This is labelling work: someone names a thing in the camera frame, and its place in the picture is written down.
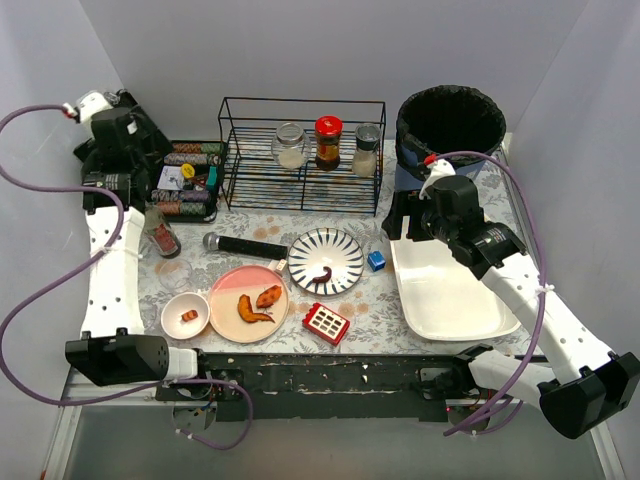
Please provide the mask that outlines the red lid chili sauce jar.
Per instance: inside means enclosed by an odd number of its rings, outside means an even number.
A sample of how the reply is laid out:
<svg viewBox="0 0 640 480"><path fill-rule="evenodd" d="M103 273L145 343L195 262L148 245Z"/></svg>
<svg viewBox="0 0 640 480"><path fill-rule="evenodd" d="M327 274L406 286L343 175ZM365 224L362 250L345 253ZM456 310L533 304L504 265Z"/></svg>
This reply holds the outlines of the red lid chili sauce jar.
<svg viewBox="0 0 640 480"><path fill-rule="evenodd" d="M323 171L335 170L340 164L340 141L343 122L336 116L322 116L315 122L316 166Z"/></svg>

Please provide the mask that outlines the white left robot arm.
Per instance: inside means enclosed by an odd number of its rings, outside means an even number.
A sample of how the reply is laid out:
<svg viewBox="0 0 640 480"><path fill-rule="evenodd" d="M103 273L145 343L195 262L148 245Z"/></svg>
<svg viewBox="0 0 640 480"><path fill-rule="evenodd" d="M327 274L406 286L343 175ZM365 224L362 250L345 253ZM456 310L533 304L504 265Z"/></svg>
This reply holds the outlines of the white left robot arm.
<svg viewBox="0 0 640 480"><path fill-rule="evenodd" d="M98 386L177 382L198 374L197 353L144 330L138 301L139 245L151 176L170 143L126 93L91 91L77 102L90 138L74 153L85 186L115 194L84 194L90 251L89 293L80 337L67 342L69 363Z"/></svg>

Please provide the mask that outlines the clear plastic cup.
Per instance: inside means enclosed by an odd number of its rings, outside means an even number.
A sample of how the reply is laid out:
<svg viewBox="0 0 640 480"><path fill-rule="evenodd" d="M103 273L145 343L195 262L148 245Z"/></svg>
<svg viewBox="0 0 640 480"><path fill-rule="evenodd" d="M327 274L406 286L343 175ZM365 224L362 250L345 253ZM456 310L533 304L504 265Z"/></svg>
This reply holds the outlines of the clear plastic cup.
<svg viewBox="0 0 640 480"><path fill-rule="evenodd" d="M172 259L166 261L158 271L160 284L169 292L183 293L191 291L193 269L186 260Z"/></svg>

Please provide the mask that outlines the dark sauce glass bottle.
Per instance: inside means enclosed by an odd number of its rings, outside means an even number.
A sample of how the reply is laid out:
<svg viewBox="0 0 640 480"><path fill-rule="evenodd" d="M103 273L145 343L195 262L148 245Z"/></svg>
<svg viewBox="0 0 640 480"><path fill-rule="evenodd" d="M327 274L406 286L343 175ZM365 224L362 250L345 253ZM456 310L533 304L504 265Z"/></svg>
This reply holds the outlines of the dark sauce glass bottle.
<svg viewBox="0 0 640 480"><path fill-rule="evenodd" d="M171 259L181 253L181 243L175 232L163 212L153 204L145 207L144 234L160 256Z"/></svg>

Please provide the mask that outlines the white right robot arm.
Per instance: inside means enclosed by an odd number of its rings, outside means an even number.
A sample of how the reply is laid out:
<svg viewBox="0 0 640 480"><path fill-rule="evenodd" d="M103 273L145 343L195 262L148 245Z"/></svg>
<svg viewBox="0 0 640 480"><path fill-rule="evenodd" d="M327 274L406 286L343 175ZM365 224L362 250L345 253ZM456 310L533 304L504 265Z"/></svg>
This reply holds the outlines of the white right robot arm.
<svg viewBox="0 0 640 480"><path fill-rule="evenodd" d="M639 382L639 360L594 336L542 277L526 246L505 224L486 218L465 176L394 193L382 224L391 240L440 241L491 290L531 335L547 364L517 360L486 345L453 360L460 388L491 389L537 406L562 436L576 439L624 410Z"/></svg>

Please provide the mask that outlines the round glass jar with powder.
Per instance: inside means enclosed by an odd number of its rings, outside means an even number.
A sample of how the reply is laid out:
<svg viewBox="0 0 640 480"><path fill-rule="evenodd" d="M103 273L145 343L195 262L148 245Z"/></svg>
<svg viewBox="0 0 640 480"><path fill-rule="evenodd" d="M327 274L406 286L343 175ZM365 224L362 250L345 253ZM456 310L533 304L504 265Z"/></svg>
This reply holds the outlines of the round glass jar with powder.
<svg viewBox="0 0 640 480"><path fill-rule="evenodd" d="M274 161L288 170L296 170L306 164L311 151L305 130L298 124L286 122L277 127L271 142Z"/></svg>

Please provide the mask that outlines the glass salt grinder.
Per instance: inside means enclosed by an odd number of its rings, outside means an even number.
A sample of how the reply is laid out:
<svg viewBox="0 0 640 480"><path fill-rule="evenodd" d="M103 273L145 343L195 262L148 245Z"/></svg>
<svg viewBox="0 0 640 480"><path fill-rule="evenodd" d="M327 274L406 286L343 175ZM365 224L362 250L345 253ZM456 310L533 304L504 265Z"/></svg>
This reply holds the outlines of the glass salt grinder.
<svg viewBox="0 0 640 480"><path fill-rule="evenodd" d="M354 131L356 149L352 160L355 175L367 178L374 175L378 160L381 130L377 124L362 123Z"/></svg>

